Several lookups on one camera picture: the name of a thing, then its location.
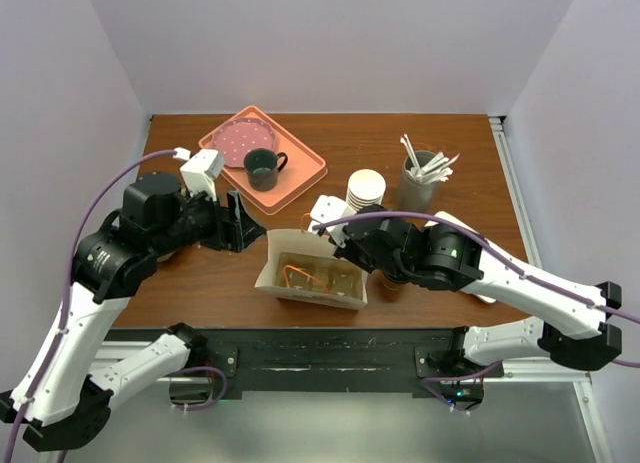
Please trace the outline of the brown paper coffee cup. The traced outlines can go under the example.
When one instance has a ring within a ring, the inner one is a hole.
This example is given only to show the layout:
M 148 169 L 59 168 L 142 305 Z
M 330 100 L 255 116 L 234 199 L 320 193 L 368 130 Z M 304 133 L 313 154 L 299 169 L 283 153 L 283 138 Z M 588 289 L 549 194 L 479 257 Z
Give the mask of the brown paper coffee cup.
M 401 291 L 405 287 L 405 282 L 398 282 L 389 278 L 387 275 L 382 274 L 380 276 L 381 285 L 390 291 Z

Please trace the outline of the cream bear paper bag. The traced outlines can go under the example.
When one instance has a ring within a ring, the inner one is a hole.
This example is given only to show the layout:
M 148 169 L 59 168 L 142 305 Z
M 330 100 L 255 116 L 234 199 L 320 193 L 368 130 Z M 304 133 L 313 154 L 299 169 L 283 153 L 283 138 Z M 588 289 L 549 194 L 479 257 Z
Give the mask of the cream bear paper bag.
M 267 258 L 254 288 L 286 300 L 359 311 L 366 307 L 368 274 L 333 256 L 326 236 L 307 230 L 313 220 L 301 216 L 297 228 L 267 232 Z

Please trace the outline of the tan cardboard cup carrier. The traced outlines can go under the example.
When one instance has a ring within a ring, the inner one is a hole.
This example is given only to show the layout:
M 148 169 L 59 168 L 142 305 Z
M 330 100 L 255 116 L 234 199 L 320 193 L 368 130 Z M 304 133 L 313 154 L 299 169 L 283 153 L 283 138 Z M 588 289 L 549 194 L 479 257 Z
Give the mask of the tan cardboard cup carrier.
M 296 253 L 279 257 L 274 283 L 278 287 L 361 299 L 362 273 L 353 264 L 335 258 Z

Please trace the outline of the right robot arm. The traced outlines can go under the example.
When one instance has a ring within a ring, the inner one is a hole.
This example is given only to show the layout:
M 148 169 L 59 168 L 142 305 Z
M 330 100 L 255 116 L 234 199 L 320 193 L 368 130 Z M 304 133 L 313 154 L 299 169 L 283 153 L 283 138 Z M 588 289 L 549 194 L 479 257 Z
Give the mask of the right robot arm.
M 403 212 L 370 209 L 328 229 L 335 256 L 397 284 L 462 292 L 505 303 L 526 318 L 457 330 L 434 365 L 459 376 L 500 360 L 548 357 L 564 367 L 596 371 L 622 352 L 622 333 L 608 323 L 621 304 L 619 286 L 583 285 L 509 255 L 459 223 L 435 217 L 422 229 Z

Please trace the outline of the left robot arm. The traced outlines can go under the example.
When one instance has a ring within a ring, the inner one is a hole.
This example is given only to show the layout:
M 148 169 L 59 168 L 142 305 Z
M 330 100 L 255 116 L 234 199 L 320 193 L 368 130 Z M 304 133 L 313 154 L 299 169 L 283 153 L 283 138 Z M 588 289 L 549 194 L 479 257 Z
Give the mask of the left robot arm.
M 84 237 L 73 255 L 70 297 L 47 339 L 55 355 L 31 396 L 38 369 L 1 395 L 1 419 L 25 424 L 24 441 L 37 452 L 79 449 L 105 427 L 111 413 L 157 379 L 200 373 L 210 362 L 207 339 L 178 323 L 149 346 L 103 370 L 91 370 L 113 322 L 159 261 L 200 243 L 240 253 L 266 230 L 246 211 L 238 191 L 221 204 L 206 192 L 184 190 L 169 173 L 147 173 L 128 185 L 121 208 Z

